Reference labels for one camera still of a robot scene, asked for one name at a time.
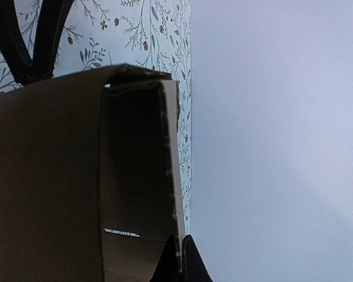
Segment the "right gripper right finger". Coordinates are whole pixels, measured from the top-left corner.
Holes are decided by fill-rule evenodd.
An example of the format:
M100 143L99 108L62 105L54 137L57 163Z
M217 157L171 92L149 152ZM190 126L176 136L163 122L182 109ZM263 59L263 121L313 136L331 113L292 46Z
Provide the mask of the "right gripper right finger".
M212 282L191 235L182 242L182 281Z

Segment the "brown cardboard box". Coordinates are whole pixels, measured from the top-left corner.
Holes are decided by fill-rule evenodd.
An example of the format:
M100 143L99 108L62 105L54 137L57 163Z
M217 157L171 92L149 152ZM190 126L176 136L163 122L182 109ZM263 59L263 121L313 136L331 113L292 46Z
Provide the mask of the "brown cardboard box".
M185 235L178 83L107 66L0 94L0 281L150 281Z

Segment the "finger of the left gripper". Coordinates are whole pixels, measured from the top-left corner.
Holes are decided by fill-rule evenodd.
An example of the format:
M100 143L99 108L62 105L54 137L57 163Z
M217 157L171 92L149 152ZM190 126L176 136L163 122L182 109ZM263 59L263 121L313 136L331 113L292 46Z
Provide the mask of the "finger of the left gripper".
M34 80L52 77L61 33L73 0L43 0L36 29L32 70Z
M21 35L12 0L0 0L0 51L15 82L22 85L31 83L28 71L32 59Z

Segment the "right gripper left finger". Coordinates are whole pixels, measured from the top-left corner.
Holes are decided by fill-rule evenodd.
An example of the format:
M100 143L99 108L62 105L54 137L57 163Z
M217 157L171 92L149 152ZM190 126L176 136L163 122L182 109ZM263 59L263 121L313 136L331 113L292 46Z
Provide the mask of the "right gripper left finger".
M176 236L168 237L150 282L182 281L181 253Z

